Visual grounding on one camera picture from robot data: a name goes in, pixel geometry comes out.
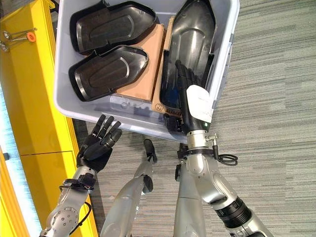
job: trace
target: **silver metal joint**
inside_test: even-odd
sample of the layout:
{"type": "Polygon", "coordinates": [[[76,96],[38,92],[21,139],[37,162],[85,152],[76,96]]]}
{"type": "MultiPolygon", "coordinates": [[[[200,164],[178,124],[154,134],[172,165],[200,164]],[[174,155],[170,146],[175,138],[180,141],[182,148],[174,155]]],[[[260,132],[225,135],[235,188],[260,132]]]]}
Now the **silver metal joint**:
{"type": "Polygon", "coordinates": [[[206,141],[205,136],[207,132],[205,130],[195,130],[187,133],[188,148],[195,147],[209,147],[210,143],[206,141]]]}

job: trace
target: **cardboard box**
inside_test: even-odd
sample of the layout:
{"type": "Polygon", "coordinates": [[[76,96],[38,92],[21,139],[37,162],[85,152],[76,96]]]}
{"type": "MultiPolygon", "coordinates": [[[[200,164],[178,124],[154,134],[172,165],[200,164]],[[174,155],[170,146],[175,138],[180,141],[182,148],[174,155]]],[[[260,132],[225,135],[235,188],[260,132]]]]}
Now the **cardboard box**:
{"type": "Polygon", "coordinates": [[[162,54],[164,27],[157,24],[153,31],[138,44],[133,46],[142,48],[148,55],[148,65],[136,82],[119,88],[117,93],[124,96],[151,101],[158,76],[158,65],[162,54]]]}
{"type": "MultiPolygon", "coordinates": [[[[168,23],[167,33],[164,40],[163,50],[170,49],[170,42],[171,42],[171,33],[172,33],[172,26],[173,26],[174,16],[172,16],[168,23]]],[[[163,68],[163,53],[160,60],[160,65],[158,69],[158,76],[156,81],[156,86],[154,90],[153,102],[152,102],[152,110],[162,113],[162,114],[169,114],[176,117],[181,117],[181,111],[173,110],[167,108],[165,105],[162,104],[160,101],[160,88],[161,88],[161,78],[162,78],[162,68],[163,68]]]]}

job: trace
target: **black plastic tray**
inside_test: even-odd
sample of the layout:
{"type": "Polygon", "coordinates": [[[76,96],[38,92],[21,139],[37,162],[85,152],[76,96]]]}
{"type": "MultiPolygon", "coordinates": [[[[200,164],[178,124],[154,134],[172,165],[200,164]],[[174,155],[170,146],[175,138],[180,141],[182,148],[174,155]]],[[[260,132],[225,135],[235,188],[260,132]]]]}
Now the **black plastic tray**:
{"type": "Polygon", "coordinates": [[[113,6],[103,2],[74,13],[70,19],[70,37],[75,51],[88,55],[94,49],[103,53],[145,38],[159,20],[142,4],[127,1],[113,6]]]}
{"type": "Polygon", "coordinates": [[[81,101],[91,101],[135,82],[147,63],[145,51],[121,45],[100,55],[94,51],[71,66],[69,79],[78,98],[81,101]]]}
{"type": "Polygon", "coordinates": [[[179,110],[177,60],[194,72],[197,85],[205,87],[214,58],[212,42],[215,29],[215,17],[209,0],[188,0],[177,13],[170,49],[163,52],[160,101],[166,107],[179,110]]]}

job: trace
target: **robot forearm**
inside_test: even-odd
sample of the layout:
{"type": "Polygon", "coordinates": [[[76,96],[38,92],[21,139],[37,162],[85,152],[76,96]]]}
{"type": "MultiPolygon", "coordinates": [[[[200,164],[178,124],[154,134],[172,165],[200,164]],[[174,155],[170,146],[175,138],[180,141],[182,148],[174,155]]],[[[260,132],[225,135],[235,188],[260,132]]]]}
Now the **robot forearm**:
{"type": "Polygon", "coordinates": [[[194,177],[201,198],[209,203],[233,237],[273,237],[260,219],[237,196],[235,190],[219,173],[217,160],[202,137],[204,131],[188,136],[186,168],[194,177]]]}
{"type": "Polygon", "coordinates": [[[80,166],[71,180],[65,180],[56,208],[46,221],[40,237],[67,237],[79,222],[79,212],[92,189],[95,171],[80,166]]]}

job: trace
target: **black wire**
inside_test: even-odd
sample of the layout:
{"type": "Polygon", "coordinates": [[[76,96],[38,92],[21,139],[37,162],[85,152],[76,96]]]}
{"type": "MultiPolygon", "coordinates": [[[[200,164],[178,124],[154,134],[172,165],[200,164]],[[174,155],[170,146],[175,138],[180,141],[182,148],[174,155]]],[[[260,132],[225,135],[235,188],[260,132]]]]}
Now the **black wire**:
{"type": "Polygon", "coordinates": [[[235,166],[238,164],[238,157],[230,154],[221,154],[218,155],[218,162],[221,162],[224,165],[235,166]]]}
{"type": "Polygon", "coordinates": [[[71,231],[69,233],[69,235],[71,235],[79,226],[82,226],[83,222],[87,219],[88,215],[90,214],[92,207],[88,202],[84,202],[84,204],[86,204],[89,207],[88,213],[83,217],[83,219],[76,225],[76,227],[73,229],[73,231],[71,231]]]}

